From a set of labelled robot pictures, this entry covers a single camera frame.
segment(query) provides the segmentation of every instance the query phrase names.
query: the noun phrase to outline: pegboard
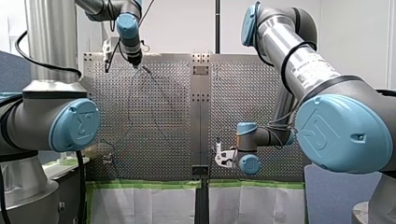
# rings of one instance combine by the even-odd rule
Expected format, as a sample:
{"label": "pegboard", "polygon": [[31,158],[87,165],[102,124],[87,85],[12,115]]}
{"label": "pegboard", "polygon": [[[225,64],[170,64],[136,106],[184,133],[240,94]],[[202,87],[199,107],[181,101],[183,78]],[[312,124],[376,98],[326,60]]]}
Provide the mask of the pegboard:
{"label": "pegboard", "polygon": [[[85,55],[84,87],[101,113],[96,144],[86,150],[90,180],[191,179],[197,162],[209,164],[211,178],[245,178],[208,152],[216,137],[223,149],[234,146],[238,122],[270,121],[279,74],[253,55],[196,55],[147,55],[148,73],[116,54],[108,74],[101,53]],[[304,180],[307,160],[297,145],[260,148],[259,157],[254,178]]]}
{"label": "pegboard", "polygon": [[85,55],[84,86],[101,126],[87,155],[90,180],[191,178],[191,56],[147,56],[134,69],[116,55],[105,73],[100,53]]}
{"label": "pegboard", "polygon": [[[210,145],[220,137],[223,150],[236,146],[238,122],[265,125],[273,116],[279,73],[254,55],[213,55],[211,58]],[[239,169],[222,168],[211,159],[211,178],[246,178]],[[279,150],[259,147],[262,169],[253,178],[303,181],[308,161],[295,143]]]}

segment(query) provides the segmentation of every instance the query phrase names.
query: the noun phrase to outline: blue cap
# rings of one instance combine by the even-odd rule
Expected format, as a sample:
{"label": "blue cap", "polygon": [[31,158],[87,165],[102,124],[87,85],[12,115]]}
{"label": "blue cap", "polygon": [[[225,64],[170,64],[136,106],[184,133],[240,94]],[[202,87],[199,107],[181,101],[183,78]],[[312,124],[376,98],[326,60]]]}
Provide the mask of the blue cap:
{"label": "blue cap", "polygon": [[241,41],[242,45],[246,47],[253,46],[253,35],[255,34],[256,23],[256,6],[250,6],[245,14],[244,22],[242,25]]}
{"label": "blue cap", "polygon": [[336,94],[305,102],[296,117],[305,155],[334,172],[368,174],[388,164],[392,139],[384,121],[367,105]]}
{"label": "blue cap", "polygon": [[255,175],[262,168],[262,163],[257,156],[247,154],[239,161],[239,168],[246,175]]}
{"label": "blue cap", "polygon": [[135,38],[139,34],[139,22],[131,13],[121,13],[117,18],[117,31],[121,38]]}
{"label": "blue cap", "polygon": [[80,151],[96,136],[99,112],[89,99],[77,99],[58,114],[49,131],[49,146],[57,152]]}
{"label": "blue cap", "polygon": [[259,128],[255,122],[240,122],[236,128],[237,135],[252,133]]}

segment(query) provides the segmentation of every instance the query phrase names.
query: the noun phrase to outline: metal bracket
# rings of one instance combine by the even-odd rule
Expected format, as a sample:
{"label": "metal bracket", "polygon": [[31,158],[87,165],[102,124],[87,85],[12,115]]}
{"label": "metal bracket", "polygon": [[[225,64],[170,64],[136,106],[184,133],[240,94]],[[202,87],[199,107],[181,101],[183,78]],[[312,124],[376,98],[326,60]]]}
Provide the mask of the metal bracket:
{"label": "metal bracket", "polygon": [[193,75],[209,75],[209,66],[194,66],[192,68]]}
{"label": "metal bracket", "polygon": [[208,175],[209,174],[209,166],[208,165],[194,165],[192,166],[192,175]]}

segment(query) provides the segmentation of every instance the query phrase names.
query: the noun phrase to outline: metal bolt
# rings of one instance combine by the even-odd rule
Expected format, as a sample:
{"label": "metal bolt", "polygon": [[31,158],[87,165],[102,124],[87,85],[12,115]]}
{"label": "metal bolt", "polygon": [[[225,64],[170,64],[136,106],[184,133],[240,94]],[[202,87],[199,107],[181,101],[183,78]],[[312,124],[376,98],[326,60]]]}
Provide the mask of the metal bolt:
{"label": "metal bolt", "polygon": [[59,212],[64,211],[64,209],[66,209],[66,204],[63,202],[59,202],[59,207],[58,207]]}

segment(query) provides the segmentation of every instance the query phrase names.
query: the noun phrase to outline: white wall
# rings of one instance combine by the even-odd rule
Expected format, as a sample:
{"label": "white wall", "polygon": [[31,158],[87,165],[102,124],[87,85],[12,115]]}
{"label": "white wall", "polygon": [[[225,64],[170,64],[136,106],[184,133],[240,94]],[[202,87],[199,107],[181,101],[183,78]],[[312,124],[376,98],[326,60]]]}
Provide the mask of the white wall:
{"label": "white wall", "polygon": [[[25,29],[24,0],[0,0],[0,50],[14,52],[9,40]],[[143,11],[150,0],[143,1]],[[246,10],[255,0],[221,1],[221,53],[254,53],[241,45],[240,32]],[[262,0],[266,7],[301,7],[320,24],[320,0]],[[106,33],[111,34],[108,23]],[[141,38],[151,52],[191,53],[215,50],[215,0],[156,0],[140,30]],[[101,25],[88,21],[78,9],[79,55],[85,51],[100,51],[104,34]]]}
{"label": "white wall", "polygon": [[320,53],[342,74],[389,87],[392,5],[393,0],[322,0]]}
{"label": "white wall", "polygon": [[[221,53],[256,54],[254,48],[241,44],[242,22],[248,7],[257,0],[221,0]],[[320,0],[261,0],[264,7],[299,7],[314,18],[320,27]]]}
{"label": "white wall", "polygon": [[[144,0],[144,11],[149,2]],[[240,40],[245,12],[255,3],[256,0],[221,0],[221,53],[255,54],[253,48],[243,47]],[[262,0],[262,4],[303,8],[311,13],[319,28],[320,0]],[[151,52],[214,52],[215,0],[156,0],[140,34]]]}

